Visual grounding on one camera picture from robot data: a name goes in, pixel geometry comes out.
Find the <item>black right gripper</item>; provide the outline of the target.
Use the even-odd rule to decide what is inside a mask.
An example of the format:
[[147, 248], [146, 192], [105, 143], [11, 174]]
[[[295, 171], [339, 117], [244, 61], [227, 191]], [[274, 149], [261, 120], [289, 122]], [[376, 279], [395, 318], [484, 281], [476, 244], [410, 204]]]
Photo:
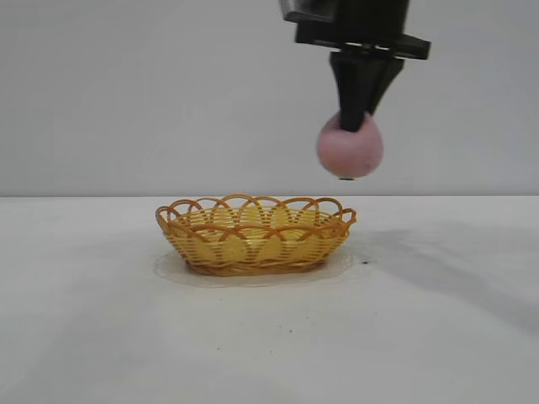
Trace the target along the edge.
[[[405, 33], [409, 4], [409, 0], [295, 1], [295, 42], [426, 60], [431, 43]], [[366, 115], [376, 112], [403, 69], [402, 59], [377, 60], [345, 52], [332, 52], [329, 63], [339, 97], [340, 129], [348, 132], [358, 131]]]

